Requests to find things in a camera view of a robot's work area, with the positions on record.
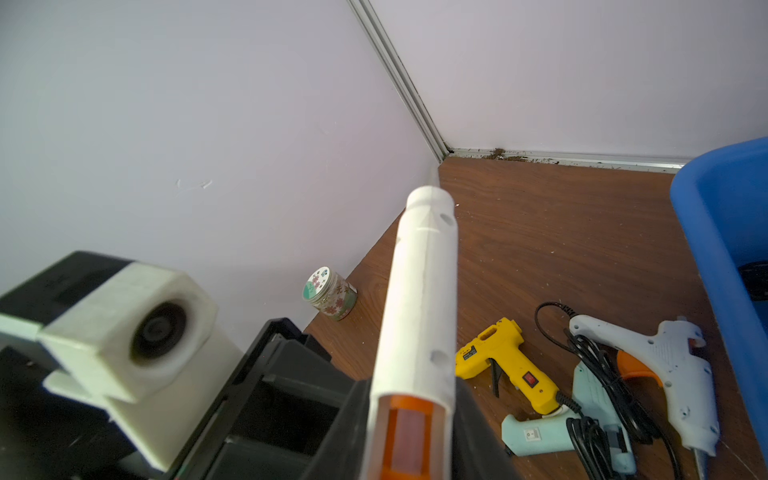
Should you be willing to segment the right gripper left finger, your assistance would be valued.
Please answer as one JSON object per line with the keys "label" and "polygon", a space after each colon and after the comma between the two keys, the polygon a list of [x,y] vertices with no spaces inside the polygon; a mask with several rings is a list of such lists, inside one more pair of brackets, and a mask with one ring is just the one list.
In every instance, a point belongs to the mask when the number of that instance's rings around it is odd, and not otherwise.
{"label": "right gripper left finger", "polygon": [[356,381],[301,480],[359,479],[369,416],[371,380]]}

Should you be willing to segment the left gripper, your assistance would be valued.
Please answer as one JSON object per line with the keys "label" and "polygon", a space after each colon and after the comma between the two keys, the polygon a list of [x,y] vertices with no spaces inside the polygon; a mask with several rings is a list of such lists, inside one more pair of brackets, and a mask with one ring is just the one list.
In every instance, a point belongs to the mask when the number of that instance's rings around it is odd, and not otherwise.
{"label": "left gripper", "polygon": [[353,385],[314,337],[272,319],[164,476],[302,479]]}

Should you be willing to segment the small white glue gun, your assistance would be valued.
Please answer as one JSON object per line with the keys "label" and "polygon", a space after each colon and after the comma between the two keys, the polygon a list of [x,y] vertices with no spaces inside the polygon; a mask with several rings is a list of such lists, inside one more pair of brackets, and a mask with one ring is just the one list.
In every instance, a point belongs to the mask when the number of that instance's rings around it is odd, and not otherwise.
{"label": "small white glue gun", "polygon": [[458,224],[450,194],[410,193],[369,393],[363,479],[448,479],[456,408]]}

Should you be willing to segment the yellow glue gun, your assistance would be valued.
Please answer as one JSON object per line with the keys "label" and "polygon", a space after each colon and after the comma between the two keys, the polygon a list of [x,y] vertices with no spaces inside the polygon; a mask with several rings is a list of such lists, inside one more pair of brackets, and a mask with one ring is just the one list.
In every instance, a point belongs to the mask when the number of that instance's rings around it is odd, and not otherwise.
{"label": "yellow glue gun", "polygon": [[456,375],[471,379],[491,368],[494,388],[500,372],[506,374],[537,413],[553,415],[564,406],[577,411],[579,407],[520,350],[523,343],[521,327],[503,317],[459,349]]}

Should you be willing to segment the small mint glue gun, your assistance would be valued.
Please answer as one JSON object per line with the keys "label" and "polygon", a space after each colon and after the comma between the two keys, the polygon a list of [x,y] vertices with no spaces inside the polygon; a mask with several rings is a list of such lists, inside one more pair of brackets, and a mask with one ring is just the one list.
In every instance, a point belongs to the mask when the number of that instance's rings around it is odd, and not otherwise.
{"label": "small mint glue gun", "polygon": [[[602,384],[583,362],[574,369],[571,398],[582,408],[582,413],[596,420],[606,433],[613,471],[620,479],[635,475],[637,466],[630,438]],[[571,419],[581,417],[568,407],[534,420],[518,421],[508,415],[501,424],[502,440],[517,456],[573,450],[567,431],[567,421]]]}

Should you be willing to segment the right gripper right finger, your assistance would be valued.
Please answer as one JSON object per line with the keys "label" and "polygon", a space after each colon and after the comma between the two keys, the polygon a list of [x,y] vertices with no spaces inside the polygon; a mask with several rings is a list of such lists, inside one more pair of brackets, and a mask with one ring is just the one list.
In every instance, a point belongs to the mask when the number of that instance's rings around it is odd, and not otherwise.
{"label": "right gripper right finger", "polygon": [[455,378],[451,478],[517,480],[518,473],[501,441],[478,407],[471,388]]}

